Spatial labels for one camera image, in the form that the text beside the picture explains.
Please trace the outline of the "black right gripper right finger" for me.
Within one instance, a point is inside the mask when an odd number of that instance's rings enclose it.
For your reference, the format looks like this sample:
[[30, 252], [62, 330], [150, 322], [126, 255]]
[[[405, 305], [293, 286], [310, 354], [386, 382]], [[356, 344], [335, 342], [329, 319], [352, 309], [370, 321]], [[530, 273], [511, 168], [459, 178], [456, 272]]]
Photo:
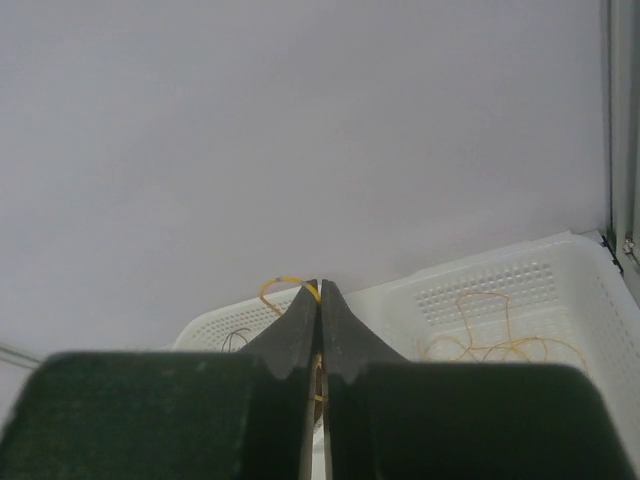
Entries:
[[559, 364], [412, 362], [321, 287], [330, 479], [627, 479], [594, 384]]

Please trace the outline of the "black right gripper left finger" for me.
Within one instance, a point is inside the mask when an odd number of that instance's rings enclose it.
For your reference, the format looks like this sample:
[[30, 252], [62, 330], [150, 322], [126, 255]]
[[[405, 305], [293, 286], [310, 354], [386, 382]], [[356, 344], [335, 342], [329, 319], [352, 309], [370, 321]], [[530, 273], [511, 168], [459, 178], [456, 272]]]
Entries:
[[235, 352], [67, 351], [27, 379], [5, 479], [308, 479], [318, 285]]

